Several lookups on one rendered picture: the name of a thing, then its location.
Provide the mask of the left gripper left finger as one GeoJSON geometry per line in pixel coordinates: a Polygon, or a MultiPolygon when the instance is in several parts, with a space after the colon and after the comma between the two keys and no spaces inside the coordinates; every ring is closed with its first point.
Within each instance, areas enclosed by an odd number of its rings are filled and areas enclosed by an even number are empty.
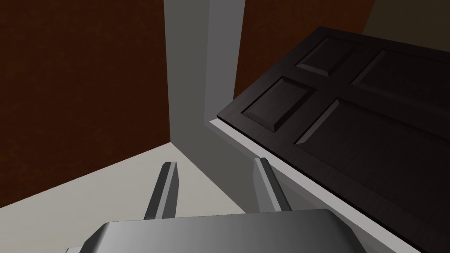
{"type": "Polygon", "coordinates": [[[157,178],[144,220],[175,218],[179,191],[176,162],[165,162],[157,178]]]}

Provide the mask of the dark brown panelled door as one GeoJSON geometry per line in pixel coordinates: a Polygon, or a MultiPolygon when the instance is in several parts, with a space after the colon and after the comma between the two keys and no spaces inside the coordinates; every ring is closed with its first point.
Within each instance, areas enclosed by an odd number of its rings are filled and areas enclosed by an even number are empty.
{"type": "Polygon", "coordinates": [[[422,253],[450,253],[450,52],[318,27],[218,118],[422,253]]]}

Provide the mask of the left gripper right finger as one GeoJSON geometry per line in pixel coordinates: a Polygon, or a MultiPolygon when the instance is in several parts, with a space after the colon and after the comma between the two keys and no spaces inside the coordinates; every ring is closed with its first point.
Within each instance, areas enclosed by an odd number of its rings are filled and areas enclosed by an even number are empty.
{"type": "Polygon", "coordinates": [[[292,210],[266,158],[254,160],[253,184],[261,213],[292,210]]]}

